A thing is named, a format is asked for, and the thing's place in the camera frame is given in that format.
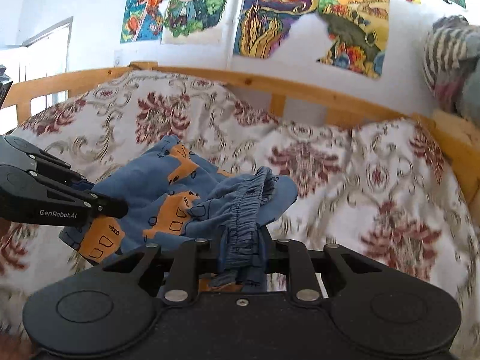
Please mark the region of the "blue orange printed pants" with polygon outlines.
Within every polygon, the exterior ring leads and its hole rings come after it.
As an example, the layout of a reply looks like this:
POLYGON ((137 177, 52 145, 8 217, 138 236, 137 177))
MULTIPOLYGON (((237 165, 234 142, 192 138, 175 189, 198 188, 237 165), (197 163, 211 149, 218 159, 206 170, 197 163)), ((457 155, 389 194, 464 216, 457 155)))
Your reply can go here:
POLYGON ((94 194, 126 203, 120 219, 101 214, 80 228, 66 227, 60 239, 83 258, 110 262, 140 246, 176 250, 181 243, 220 243, 219 272, 210 289, 243 292, 266 288, 266 227, 296 201, 287 175, 262 166, 231 175, 165 136, 140 157, 94 185, 94 194))

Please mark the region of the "white floral bedspread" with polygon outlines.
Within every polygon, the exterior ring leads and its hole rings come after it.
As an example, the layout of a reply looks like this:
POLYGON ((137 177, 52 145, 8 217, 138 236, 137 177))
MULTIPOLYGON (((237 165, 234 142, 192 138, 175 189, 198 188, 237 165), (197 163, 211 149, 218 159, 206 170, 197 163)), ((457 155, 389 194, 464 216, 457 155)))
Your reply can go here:
POLYGON ((337 99, 319 127, 257 110, 231 89, 242 78, 157 70, 89 71, 15 85, 68 89, 65 102, 13 131, 93 182, 174 135, 230 173, 261 166, 297 185, 269 226, 314 250, 337 242, 450 292, 462 325, 453 348, 479 357, 479 151, 449 127, 337 99))

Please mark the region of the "cartoon girl poster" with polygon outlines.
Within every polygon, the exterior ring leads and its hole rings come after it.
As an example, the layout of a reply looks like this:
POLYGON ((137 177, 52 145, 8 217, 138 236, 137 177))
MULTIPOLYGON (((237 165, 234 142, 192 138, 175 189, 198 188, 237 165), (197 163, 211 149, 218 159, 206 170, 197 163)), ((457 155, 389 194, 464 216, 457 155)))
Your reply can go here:
POLYGON ((126 0, 121 43, 161 41, 168 0, 126 0))

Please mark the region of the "blond child cartoon poster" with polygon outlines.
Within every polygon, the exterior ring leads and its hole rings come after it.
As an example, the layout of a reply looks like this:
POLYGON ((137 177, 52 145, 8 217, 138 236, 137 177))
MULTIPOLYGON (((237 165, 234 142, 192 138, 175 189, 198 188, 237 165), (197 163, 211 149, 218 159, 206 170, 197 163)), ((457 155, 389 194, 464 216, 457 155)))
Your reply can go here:
POLYGON ((216 45, 222 41, 222 18, 228 0, 169 0, 163 44, 216 45))

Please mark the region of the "grey blue cloth pile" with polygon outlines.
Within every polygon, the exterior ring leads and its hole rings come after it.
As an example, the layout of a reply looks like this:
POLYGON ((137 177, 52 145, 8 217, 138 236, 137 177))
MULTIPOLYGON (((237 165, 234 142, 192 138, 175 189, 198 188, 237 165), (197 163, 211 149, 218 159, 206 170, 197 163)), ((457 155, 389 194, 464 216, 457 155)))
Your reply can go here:
POLYGON ((463 84, 456 100, 456 111, 479 127, 479 27, 470 26, 465 34, 465 53, 459 59, 463 84))

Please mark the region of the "swirly blue yellow poster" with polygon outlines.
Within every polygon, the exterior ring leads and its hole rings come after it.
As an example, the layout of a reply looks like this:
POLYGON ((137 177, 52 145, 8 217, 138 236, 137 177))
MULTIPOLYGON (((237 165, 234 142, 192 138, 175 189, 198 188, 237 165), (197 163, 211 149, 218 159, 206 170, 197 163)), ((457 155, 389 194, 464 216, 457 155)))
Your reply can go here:
POLYGON ((243 0, 233 53, 268 59, 302 16, 316 12, 319 0, 243 0))

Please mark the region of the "striped grey white cloth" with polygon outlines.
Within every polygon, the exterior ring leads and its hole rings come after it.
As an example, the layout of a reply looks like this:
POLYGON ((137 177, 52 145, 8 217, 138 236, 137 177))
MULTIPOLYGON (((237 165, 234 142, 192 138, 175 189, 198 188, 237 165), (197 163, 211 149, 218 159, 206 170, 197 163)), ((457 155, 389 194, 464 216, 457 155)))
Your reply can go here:
POLYGON ((457 111, 464 84, 478 61, 478 26, 464 16, 445 16, 432 24, 425 38, 422 68, 425 82, 443 111, 457 111))

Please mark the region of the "yellow landscape poster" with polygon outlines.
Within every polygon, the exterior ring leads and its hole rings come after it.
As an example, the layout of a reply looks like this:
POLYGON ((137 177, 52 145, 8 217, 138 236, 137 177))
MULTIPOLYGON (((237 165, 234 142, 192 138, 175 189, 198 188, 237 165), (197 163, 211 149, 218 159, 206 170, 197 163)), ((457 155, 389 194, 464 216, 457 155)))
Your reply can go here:
POLYGON ((331 46, 323 63, 377 79, 389 35, 390 0, 319 0, 331 46))

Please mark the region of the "wooden bed frame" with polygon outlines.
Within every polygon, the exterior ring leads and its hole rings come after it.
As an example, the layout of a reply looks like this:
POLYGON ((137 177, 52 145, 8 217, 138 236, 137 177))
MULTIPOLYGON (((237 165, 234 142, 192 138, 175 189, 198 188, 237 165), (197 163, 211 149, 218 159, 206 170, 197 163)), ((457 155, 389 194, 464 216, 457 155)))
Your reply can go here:
MULTIPOLYGON (((403 116, 402 113, 390 108, 320 86, 245 72, 196 67, 166 67, 153 61, 135 61, 126 67, 67 72, 14 84, 3 105, 4 107, 15 106, 17 121, 22 123, 31 116, 30 102, 33 98, 64 91, 70 96, 83 94, 103 82, 121 77, 132 70, 179 73, 219 81, 241 89, 269 93, 269 112, 277 117, 283 116, 288 98, 324 106, 326 123, 343 128, 352 128, 368 121, 383 121, 403 116)), ((471 206, 479 203, 479 147, 474 144, 479 141, 479 131, 475 127, 470 127, 466 120, 454 116, 448 116, 442 120, 437 116, 425 117, 420 114, 411 114, 409 117, 428 129, 437 141, 456 175, 467 203, 471 206)))

